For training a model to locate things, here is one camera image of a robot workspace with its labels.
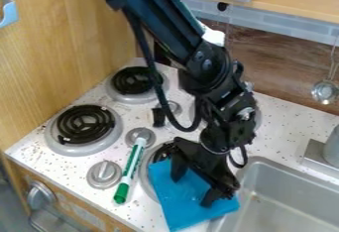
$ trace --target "green marker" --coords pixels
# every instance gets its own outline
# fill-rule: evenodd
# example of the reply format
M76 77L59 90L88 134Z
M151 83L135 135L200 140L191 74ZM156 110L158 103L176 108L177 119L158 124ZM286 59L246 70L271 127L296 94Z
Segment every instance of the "green marker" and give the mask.
M119 183L118 189L113 197L115 202L118 204L123 204L126 201L134 172L137 169L138 162L143 154L146 143L146 139L138 137L133 146L132 153L128 159L127 165L125 166L123 177L121 178L121 182Z

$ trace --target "faucet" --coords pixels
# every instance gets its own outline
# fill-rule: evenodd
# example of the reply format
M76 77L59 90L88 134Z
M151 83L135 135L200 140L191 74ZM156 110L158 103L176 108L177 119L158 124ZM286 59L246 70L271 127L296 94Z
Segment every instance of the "faucet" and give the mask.
M310 139L301 164L312 170L339 177L339 125L326 143Z

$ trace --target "wall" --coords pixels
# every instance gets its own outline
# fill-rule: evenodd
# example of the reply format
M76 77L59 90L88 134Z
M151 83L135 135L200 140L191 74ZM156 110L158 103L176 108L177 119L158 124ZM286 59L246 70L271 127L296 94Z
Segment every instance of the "wall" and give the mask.
M135 56L124 16L103 0L15 0L0 30L0 150Z
M202 22L227 29L225 23ZM227 48L244 64L245 79L255 83L255 91L339 115L338 102L321 105L310 95L312 85L327 75L331 46L234 25L228 30ZM335 57L339 60L339 50Z
M182 1L199 18L306 39L327 45L333 45L335 37L339 35L339 25L332 23L241 6L229 6L225 12L220 12L217 9L218 2L208 0Z

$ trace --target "black coil burner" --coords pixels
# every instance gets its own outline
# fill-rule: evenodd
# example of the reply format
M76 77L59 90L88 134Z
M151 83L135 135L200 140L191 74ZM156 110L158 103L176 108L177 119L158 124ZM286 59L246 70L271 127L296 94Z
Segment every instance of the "black coil burner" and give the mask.
M100 139L114 127L112 113L97 105L74 106L56 120L61 144L86 144Z
M158 81L163 83L163 78L158 74ZM133 66L119 70L111 79L112 86L123 95L142 94L153 87L150 80L150 71L147 67Z

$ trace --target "wooden cabinet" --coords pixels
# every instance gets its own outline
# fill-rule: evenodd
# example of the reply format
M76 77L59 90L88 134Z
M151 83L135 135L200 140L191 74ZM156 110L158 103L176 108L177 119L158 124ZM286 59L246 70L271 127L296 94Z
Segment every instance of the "wooden cabinet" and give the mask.
M27 192L29 191L29 181L37 180L42 182L55 194L56 203L54 207L58 211L88 227L91 229L91 231L133 231L131 228L127 227L121 222L113 219L107 214L92 207L88 203L52 184L47 179L29 172L12 161L8 161L8 165L12 169L12 172L15 174L16 178L18 178L17 186L23 196L26 196Z

